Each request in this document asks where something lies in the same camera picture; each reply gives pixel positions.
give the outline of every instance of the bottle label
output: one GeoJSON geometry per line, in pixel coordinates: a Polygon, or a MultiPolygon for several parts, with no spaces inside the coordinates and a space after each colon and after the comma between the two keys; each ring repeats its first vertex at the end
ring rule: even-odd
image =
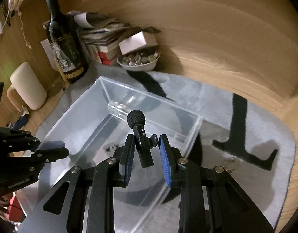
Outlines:
{"type": "Polygon", "coordinates": [[[69,73],[78,66],[81,66],[80,55],[71,33],[67,33],[56,39],[56,41],[51,44],[51,47],[64,73],[69,73]]]}

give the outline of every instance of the small white box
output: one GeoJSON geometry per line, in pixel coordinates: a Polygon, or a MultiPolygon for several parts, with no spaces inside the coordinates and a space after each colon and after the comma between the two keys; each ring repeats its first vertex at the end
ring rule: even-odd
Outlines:
{"type": "Polygon", "coordinates": [[[147,32],[139,32],[119,43],[122,55],[157,45],[154,34],[147,32]]]}

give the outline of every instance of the dark glass bottle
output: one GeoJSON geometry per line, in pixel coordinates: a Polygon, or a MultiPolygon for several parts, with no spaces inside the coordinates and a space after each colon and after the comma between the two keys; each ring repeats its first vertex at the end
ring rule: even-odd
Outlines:
{"type": "Polygon", "coordinates": [[[51,14],[47,32],[49,42],[71,84],[85,74],[88,63],[83,55],[79,36],[72,25],[73,18],[61,13],[58,0],[46,0],[46,4],[51,14]]]}

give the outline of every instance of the screw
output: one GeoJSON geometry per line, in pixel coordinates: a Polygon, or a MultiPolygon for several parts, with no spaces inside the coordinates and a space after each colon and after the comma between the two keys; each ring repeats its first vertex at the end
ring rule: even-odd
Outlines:
{"type": "Polygon", "coordinates": [[[115,162],[117,162],[117,159],[115,159],[115,158],[108,158],[107,159],[108,164],[114,164],[115,162]]]}
{"type": "Polygon", "coordinates": [[[180,159],[178,159],[178,162],[182,165],[185,165],[186,163],[188,163],[188,159],[187,158],[180,158],[180,159]]]}
{"type": "Polygon", "coordinates": [[[223,167],[221,167],[221,166],[216,166],[216,167],[215,167],[215,171],[216,171],[217,173],[223,173],[223,172],[224,172],[224,169],[223,169],[223,167]]]}
{"type": "Polygon", "coordinates": [[[78,166],[74,166],[73,168],[71,168],[72,173],[77,173],[79,171],[80,171],[80,167],[78,167],[78,166]]]}

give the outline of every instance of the clear plastic container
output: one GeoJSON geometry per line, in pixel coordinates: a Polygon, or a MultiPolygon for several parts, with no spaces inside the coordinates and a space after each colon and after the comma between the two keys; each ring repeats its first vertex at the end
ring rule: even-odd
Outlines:
{"type": "MultiPolygon", "coordinates": [[[[124,145],[127,134],[133,133],[127,125],[127,114],[136,109],[145,114],[148,137],[154,133],[158,137],[167,134],[170,145],[179,148],[183,156],[190,153],[203,120],[201,116],[165,98],[99,77],[65,112],[38,148],[64,143],[69,157],[46,164],[39,179],[42,192],[32,192],[27,187],[20,193],[21,201],[25,197],[32,209],[48,191],[44,186],[50,189],[72,166],[85,169],[111,157],[116,147],[124,145]]],[[[114,189],[116,232],[138,230],[168,193],[158,147],[151,149],[151,153],[154,166],[143,169],[135,151],[128,187],[114,189]]]]}

